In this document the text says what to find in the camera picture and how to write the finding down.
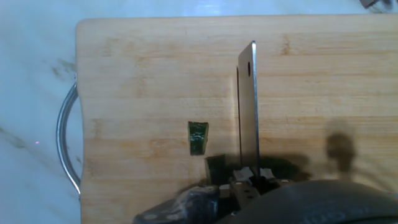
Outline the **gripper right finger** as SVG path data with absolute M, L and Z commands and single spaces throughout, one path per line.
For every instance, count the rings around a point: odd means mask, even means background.
M 261 189 L 274 190 L 286 185 L 293 184 L 294 181 L 290 179 L 278 179 L 274 176 L 271 169 L 260 169 L 261 175 Z

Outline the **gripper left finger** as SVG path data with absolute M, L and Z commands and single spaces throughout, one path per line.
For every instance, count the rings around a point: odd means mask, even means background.
M 248 167 L 233 171 L 230 188 L 240 207 L 247 207 L 251 202 L 260 197 L 257 188 L 252 185 L 251 177 L 254 177 L 254 174 Z

